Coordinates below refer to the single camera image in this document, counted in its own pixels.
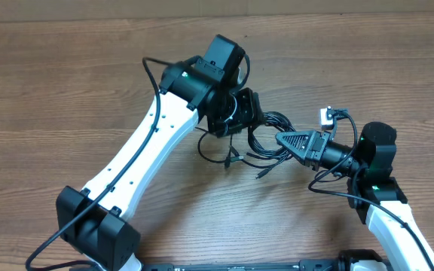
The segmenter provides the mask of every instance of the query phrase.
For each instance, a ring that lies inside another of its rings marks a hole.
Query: wood grain
[[[0,0],[0,23],[434,11],[422,0]]]
[[[263,109],[281,111],[296,129],[317,129],[324,105],[349,108],[359,130],[372,120],[397,128],[393,175],[434,250],[434,13],[12,23],[0,24],[0,270],[23,269],[57,229],[58,193],[82,187],[139,125],[152,99],[142,56],[202,54],[218,33],[250,55],[248,86]],[[258,132],[271,148],[275,131]],[[144,262],[383,254],[346,200],[307,190],[309,169],[287,162],[256,181],[257,169],[202,160],[200,135],[174,150],[131,221]],[[351,136],[341,125],[337,140]],[[245,135],[235,141],[249,149]],[[220,158],[227,145],[208,138],[203,149]],[[76,258],[59,240],[37,264]]]

